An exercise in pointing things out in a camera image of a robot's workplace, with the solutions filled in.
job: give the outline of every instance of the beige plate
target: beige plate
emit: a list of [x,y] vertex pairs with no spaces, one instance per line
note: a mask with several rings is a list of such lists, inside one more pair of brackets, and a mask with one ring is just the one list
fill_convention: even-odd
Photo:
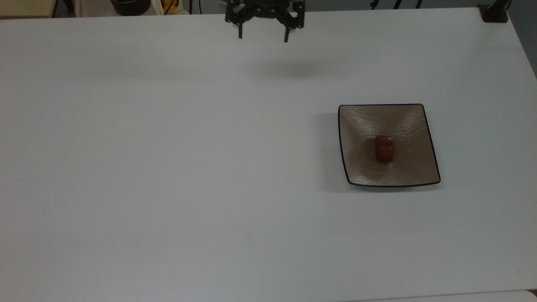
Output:
[[[440,182],[422,104],[341,105],[339,143],[347,180],[362,186],[420,186]],[[375,137],[394,139],[394,159],[375,158]]]

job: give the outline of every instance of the white table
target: white table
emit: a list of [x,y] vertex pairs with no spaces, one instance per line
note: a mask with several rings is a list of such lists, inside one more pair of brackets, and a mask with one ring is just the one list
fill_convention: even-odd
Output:
[[[537,287],[537,81],[477,9],[0,21],[1,301]],[[347,184],[340,104],[423,103],[442,181]]]

